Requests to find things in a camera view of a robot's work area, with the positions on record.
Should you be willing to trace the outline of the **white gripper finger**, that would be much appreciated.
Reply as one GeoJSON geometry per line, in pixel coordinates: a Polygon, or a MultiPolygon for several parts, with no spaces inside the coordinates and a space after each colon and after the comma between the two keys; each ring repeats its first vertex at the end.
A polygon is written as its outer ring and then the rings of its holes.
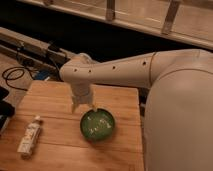
{"type": "Polygon", "coordinates": [[[97,106],[95,105],[95,104],[90,104],[89,105],[90,106],[90,108],[94,111],[94,112],[97,112],[97,106]]]}
{"type": "Polygon", "coordinates": [[[72,104],[72,106],[71,106],[71,113],[72,114],[75,113],[75,110],[77,109],[77,107],[78,107],[78,105],[72,104]]]}

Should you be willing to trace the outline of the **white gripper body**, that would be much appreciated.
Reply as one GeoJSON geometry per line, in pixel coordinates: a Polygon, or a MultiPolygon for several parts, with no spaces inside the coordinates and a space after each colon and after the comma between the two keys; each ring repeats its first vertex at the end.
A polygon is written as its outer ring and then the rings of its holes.
{"type": "Polygon", "coordinates": [[[93,102],[93,91],[90,84],[72,84],[71,90],[75,105],[91,104],[93,102]]]}

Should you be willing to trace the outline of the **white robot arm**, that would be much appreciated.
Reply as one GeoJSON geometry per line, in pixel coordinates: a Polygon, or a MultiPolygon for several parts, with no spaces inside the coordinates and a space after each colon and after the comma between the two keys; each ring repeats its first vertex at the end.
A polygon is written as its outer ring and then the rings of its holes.
{"type": "Polygon", "coordinates": [[[213,52],[158,51],[95,62],[85,53],[60,68],[73,105],[92,106],[92,84],[147,88],[145,171],[213,171],[213,52]]]}

